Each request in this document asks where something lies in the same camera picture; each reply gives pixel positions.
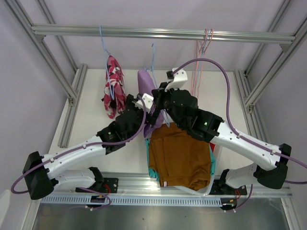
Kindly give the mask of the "blue wire hanger lilac trousers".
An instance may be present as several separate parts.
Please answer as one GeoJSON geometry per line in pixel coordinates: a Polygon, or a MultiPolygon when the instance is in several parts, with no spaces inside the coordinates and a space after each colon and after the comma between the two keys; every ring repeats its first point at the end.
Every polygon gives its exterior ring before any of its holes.
{"type": "MultiPolygon", "coordinates": [[[[151,66],[149,68],[144,68],[146,71],[149,70],[152,75],[152,79],[155,85],[155,88],[158,88],[157,80],[154,75],[154,64],[155,64],[155,43],[152,43],[152,61],[151,61],[151,66]]],[[[170,127],[170,122],[168,120],[168,116],[164,114],[164,111],[161,111],[160,114],[163,116],[164,122],[167,125],[167,127],[170,127]]]]}

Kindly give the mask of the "blue wire hanger floral trousers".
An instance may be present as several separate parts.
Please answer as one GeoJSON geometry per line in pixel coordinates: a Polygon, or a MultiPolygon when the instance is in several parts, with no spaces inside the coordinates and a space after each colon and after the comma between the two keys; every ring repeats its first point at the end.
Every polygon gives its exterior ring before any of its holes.
{"type": "Polygon", "coordinates": [[[105,68],[106,68],[106,76],[107,76],[107,80],[106,81],[109,84],[111,98],[112,98],[112,100],[114,100],[115,99],[114,88],[113,88],[113,86],[111,84],[111,79],[110,79],[110,75],[109,75],[108,67],[107,67],[107,60],[108,60],[108,58],[110,56],[110,53],[106,49],[106,46],[105,46],[105,43],[104,43],[103,29],[102,29],[101,25],[99,25],[99,33],[100,33],[100,38],[101,38],[101,42],[102,42],[102,46],[103,46],[103,51],[104,51],[105,68]]]}

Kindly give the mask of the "blue wire hanger teal trousers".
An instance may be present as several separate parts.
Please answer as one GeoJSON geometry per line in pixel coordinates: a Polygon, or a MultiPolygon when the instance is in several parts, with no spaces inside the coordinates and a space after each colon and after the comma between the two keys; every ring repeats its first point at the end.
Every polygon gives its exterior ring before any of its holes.
{"type": "Polygon", "coordinates": [[[203,40],[197,41],[197,58],[203,58],[213,38],[213,29],[205,29],[203,40]]]}

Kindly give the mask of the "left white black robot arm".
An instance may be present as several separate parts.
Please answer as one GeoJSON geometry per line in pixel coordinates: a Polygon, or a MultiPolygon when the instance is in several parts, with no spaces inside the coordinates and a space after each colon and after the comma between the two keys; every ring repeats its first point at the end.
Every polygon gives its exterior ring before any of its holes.
{"type": "Polygon", "coordinates": [[[68,184],[72,184],[77,190],[85,187],[92,192],[100,191],[104,179],[96,167],[71,173],[69,179],[64,174],[82,161],[106,156],[133,140],[142,131],[153,101],[153,97],[146,93],[137,98],[130,94],[127,96],[127,108],[124,112],[85,142],[52,154],[40,155],[38,151],[29,154],[23,175],[30,198],[38,200],[56,189],[66,190],[68,184]]]}

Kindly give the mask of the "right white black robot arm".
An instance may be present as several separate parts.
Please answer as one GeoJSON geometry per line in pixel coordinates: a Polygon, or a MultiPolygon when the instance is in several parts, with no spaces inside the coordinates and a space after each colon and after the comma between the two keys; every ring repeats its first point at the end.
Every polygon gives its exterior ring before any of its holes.
{"type": "Polygon", "coordinates": [[[242,168],[224,170],[218,182],[222,193],[229,194],[253,183],[270,189],[282,188],[288,167],[286,157],[280,154],[289,156],[290,146],[268,144],[239,132],[220,116],[201,110],[196,97],[187,90],[167,90],[166,86],[163,82],[158,89],[152,90],[156,113],[165,110],[176,126],[192,138],[230,149],[253,162],[242,168]]]}

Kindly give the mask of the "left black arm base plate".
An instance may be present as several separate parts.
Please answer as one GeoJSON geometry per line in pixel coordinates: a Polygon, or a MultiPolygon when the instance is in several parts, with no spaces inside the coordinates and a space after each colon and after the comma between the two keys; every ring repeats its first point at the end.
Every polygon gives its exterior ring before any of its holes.
{"type": "Polygon", "coordinates": [[[116,194],[118,191],[118,178],[104,178],[102,181],[94,182],[87,189],[97,191],[104,194],[116,194]]]}

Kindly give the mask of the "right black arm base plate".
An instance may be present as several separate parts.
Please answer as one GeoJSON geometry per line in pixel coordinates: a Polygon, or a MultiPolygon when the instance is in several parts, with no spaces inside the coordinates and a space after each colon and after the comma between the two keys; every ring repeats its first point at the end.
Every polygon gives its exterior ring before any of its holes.
{"type": "Polygon", "coordinates": [[[247,189],[245,186],[239,188],[232,188],[226,184],[215,179],[209,195],[247,195],[247,189]]]}

